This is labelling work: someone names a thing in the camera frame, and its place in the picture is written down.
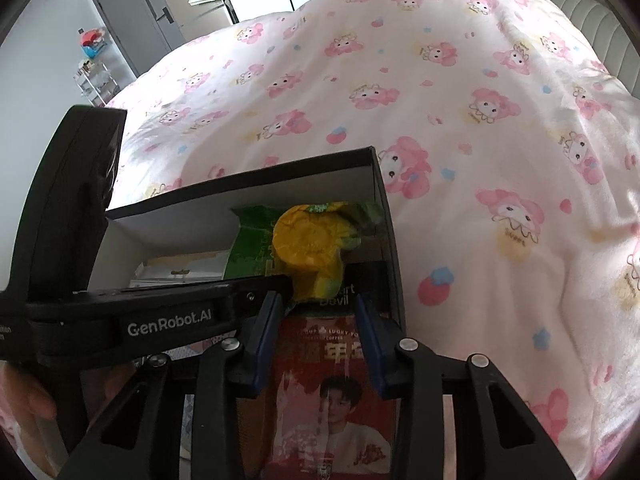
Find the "person's left hand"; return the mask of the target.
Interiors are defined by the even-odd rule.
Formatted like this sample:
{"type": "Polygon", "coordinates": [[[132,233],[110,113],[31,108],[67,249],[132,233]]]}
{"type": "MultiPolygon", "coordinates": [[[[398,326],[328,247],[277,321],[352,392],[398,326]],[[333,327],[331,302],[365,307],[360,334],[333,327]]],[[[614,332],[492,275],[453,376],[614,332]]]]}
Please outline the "person's left hand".
{"type": "MultiPolygon", "coordinates": [[[[98,392],[90,393],[89,398],[100,401],[100,404],[89,411],[89,425],[96,422],[135,371],[132,363],[98,370],[98,378],[90,382],[98,392]]],[[[55,479],[58,470],[52,464],[44,446],[42,433],[36,423],[37,417],[55,420],[54,401],[35,378],[7,362],[2,362],[1,428],[36,479],[55,479]]]]}

